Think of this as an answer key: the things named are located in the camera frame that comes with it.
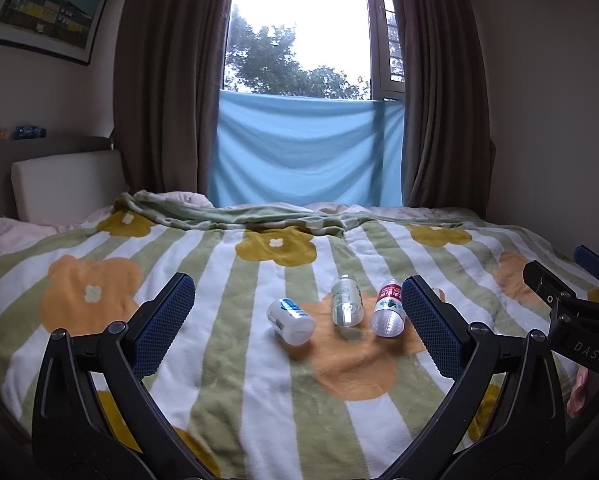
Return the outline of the right hand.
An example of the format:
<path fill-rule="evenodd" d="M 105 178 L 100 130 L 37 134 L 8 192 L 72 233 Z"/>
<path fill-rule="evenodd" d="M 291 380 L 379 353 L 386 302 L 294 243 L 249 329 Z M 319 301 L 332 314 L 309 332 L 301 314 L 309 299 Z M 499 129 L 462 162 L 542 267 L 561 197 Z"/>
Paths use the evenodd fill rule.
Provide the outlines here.
<path fill-rule="evenodd" d="M 566 413 L 571 419 L 577 419 L 586 405 L 586 387 L 590 377 L 591 373 L 586 367 L 578 367 L 575 386 L 572 388 L 571 395 L 566 403 Z"/>

